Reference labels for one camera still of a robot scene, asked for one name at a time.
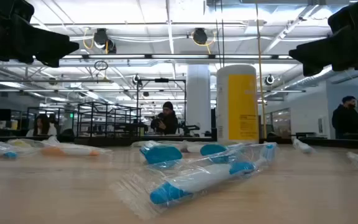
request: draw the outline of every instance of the table surface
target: table surface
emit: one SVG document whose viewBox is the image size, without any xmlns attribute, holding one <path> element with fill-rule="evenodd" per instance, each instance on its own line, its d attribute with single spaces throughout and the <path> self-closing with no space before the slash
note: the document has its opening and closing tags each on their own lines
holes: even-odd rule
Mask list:
<svg viewBox="0 0 358 224">
<path fill-rule="evenodd" d="M 358 170 L 347 150 L 312 155 L 280 146 L 277 162 L 249 180 L 137 218 L 111 190 L 123 171 L 140 166 L 137 149 L 100 158 L 0 159 L 0 223 L 358 223 Z"/>
</svg>

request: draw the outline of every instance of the black jacket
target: black jacket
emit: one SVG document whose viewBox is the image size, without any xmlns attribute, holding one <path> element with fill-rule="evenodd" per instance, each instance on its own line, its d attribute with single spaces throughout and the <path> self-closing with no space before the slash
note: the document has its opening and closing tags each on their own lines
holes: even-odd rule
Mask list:
<svg viewBox="0 0 358 224">
<path fill-rule="evenodd" d="M 157 132 L 161 132 L 164 134 L 176 134 L 177 129 L 178 129 L 178 118 L 174 111 L 172 111 L 172 114 L 170 114 L 168 116 L 164 116 L 162 113 L 160 113 L 158 115 L 158 117 L 165 124 L 165 126 L 167 128 L 165 128 L 165 130 L 162 130 L 162 129 L 158 128 L 158 124 L 156 124 Z"/>
<path fill-rule="evenodd" d="M 356 133 L 358 131 L 358 113 L 353 108 L 339 105 L 333 114 L 333 126 L 340 133 Z"/>
</svg>

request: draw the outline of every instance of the ceiling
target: ceiling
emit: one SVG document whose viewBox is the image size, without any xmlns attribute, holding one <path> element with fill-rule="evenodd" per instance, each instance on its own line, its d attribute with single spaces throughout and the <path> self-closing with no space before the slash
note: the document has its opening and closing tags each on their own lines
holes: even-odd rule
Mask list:
<svg viewBox="0 0 358 224">
<path fill-rule="evenodd" d="M 299 44 L 322 39 L 329 35 L 331 30 L 327 24 L 327 18 L 348 3 L 347 1 L 336 1 L 340 4 L 308 6 L 307 1 L 288 0 L 294 4 L 275 4 L 277 1 L 272 0 L 269 4 L 259 4 L 257 15 L 255 4 L 241 4 L 241 1 L 230 0 L 222 1 L 222 8 L 219 2 L 216 11 L 210 5 L 210 0 L 30 0 L 28 2 L 35 7 L 35 14 L 31 20 L 33 26 L 69 35 L 72 41 L 80 44 L 80 49 L 73 52 L 73 55 L 104 54 L 95 46 L 89 49 L 93 33 L 97 28 L 108 29 L 108 35 L 117 47 L 117 54 L 257 55 L 259 52 L 258 24 L 261 36 L 260 50 L 263 54 L 288 55 L 288 51 Z M 210 53 L 206 46 L 196 45 L 191 38 L 191 33 L 199 27 L 204 28 L 209 35 Z M 85 90 L 130 90 L 134 87 L 132 77 L 135 75 L 141 78 L 186 79 L 188 64 L 207 63 L 212 75 L 215 75 L 217 69 L 221 67 L 219 60 L 131 59 L 128 61 L 117 59 L 105 60 L 109 64 L 109 68 L 99 72 L 93 66 L 95 61 L 62 60 L 60 68 L 47 68 L 37 63 L 33 66 L 26 66 L 17 62 L 0 62 L 0 78 L 23 79 L 27 73 L 27 76 L 34 80 L 52 77 L 76 80 L 73 83 L 58 83 L 57 85 L 30 83 L 26 87 L 22 86 L 22 88 L 32 89 L 73 89 L 78 87 Z M 254 66 L 259 77 L 257 60 L 227 59 L 224 66 L 239 63 L 249 63 Z M 297 65 L 298 62 L 291 59 L 263 60 L 262 77 L 273 75 L 276 78 L 274 88 L 280 88 L 281 85 L 287 85 L 302 76 L 301 67 Z M 111 80 L 112 83 L 79 82 L 92 78 L 100 80 L 104 77 Z M 214 82 L 216 79 L 212 78 L 212 88 L 214 88 Z M 175 93 L 150 92 L 150 96 L 147 98 L 149 101 L 145 102 L 143 107 L 152 113 L 160 110 L 156 101 L 156 107 L 149 105 L 153 100 L 183 99 L 184 94 L 179 92 L 181 87 L 183 85 L 175 83 L 150 82 L 145 90 L 152 88 L 178 91 Z M 272 89 L 271 86 L 264 88 L 265 90 Z M 38 93 L 40 96 L 35 97 L 44 101 L 44 96 L 53 94 Z M 98 100 L 135 106 L 135 93 L 100 92 L 96 94 L 99 97 Z M 215 99 L 215 97 L 215 93 L 211 92 L 211 99 Z M 76 97 L 76 93 L 66 98 L 84 100 L 82 96 Z"/>
</svg>

